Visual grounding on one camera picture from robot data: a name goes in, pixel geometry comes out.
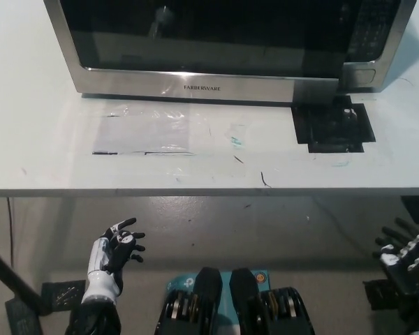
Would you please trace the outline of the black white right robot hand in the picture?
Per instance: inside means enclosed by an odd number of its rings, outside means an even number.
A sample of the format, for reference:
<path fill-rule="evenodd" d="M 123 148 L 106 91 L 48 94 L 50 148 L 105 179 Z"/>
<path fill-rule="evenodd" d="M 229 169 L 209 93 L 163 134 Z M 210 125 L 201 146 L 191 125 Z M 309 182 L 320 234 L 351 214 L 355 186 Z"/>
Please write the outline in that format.
<path fill-rule="evenodd" d="M 419 229 L 397 217 L 398 230 L 384 226 L 382 237 L 375 243 L 378 250 L 372 253 L 402 297 L 419 297 Z"/>

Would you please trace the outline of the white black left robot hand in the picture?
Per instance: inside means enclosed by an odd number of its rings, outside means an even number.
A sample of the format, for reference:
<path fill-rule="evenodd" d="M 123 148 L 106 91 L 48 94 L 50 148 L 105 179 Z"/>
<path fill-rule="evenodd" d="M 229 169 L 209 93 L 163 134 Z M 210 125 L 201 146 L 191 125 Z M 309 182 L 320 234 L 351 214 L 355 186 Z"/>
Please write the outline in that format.
<path fill-rule="evenodd" d="M 136 221 L 136 218 L 129 218 L 110 226 L 93 243 L 87 270 L 88 287 L 82 303 L 94 300 L 117 303 L 123 290 L 125 264 L 130 260 L 144 261 L 141 253 L 145 247 L 139 245 L 138 240 L 145 234 L 128 229 Z"/>

